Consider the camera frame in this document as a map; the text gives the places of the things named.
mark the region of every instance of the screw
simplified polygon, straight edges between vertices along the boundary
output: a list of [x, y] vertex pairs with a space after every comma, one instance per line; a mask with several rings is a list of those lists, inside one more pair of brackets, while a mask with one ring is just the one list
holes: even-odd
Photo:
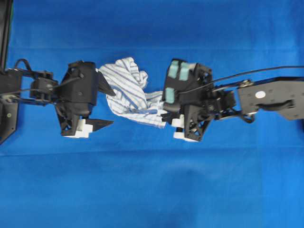
[[47, 88], [48, 88], [49, 90], [53, 90], [53, 86], [52, 86], [51, 84], [47, 84]]
[[211, 105], [211, 104], [208, 106], [208, 108], [209, 108], [210, 111], [213, 111], [213, 110], [214, 110], [214, 106]]

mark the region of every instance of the black metal plate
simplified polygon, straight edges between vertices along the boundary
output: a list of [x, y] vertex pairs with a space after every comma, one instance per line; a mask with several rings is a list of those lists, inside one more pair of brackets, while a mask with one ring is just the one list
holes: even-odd
[[[256, 112], [258, 104], [273, 105], [292, 100], [294, 106], [278, 112], [288, 120], [303, 119], [304, 81], [300, 81], [302, 79], [302, 77], [278, 77], [269, 79], [269, 82], [237, 89], [242, 113]], [[265, 97], [257, 98], [255, 94], [261, 91], [265, 93]]]
[[0, 124], [0, 144], [2, 144], [17, 128], [18, 103], [8, 103], [1, 99], [2, 113]]

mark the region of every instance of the crumpled fabric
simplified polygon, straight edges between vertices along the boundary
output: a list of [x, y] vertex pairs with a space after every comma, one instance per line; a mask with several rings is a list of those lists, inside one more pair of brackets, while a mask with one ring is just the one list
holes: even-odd
[[106, 95], [111, 111], [139, 124], [163, 128], [161, 114], [163, 107], [162, 91], [145, 93], [148, 74], [139, 71], [132, 57], [119, 59], [115, 64], [106, 64], [99, 68], [105, 79], [115, 91], [116, 96]]

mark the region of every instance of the striped cloth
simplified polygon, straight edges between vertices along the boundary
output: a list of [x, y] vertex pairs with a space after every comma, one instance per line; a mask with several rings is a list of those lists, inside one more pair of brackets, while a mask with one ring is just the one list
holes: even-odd
[[139, 124], [163, 128], [162, 91], [145, 93], [143, 89], [148, 83], [148, 74], [139, 71], [134, 59], [119, 59], [115, 64], [106, 64], [99, 69], [115, 91], [116, 96], [106, 95], [111, 111]]

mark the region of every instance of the blue tabletop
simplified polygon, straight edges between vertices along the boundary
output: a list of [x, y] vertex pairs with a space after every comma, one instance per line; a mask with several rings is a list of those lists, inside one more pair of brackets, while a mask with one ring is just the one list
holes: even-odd
[[[304, 65], [303, 12], [302, 0], [15, 0], [7, 67], [26, 58], [60, 81], [77, 60], [133, 57], [152, 92], [174, 57], [211, 67], [215, 79]], [[169, 125], [115, 116], [104, 94], [92, 117], [114, 124], [75, 140], [60, 136], [51, 105], [20, 105], [18, 130], [0, 146], [0, 227], [304, 226], [299, 121], [260, 111], [253, 124], [212, 122], [189, 143]]]

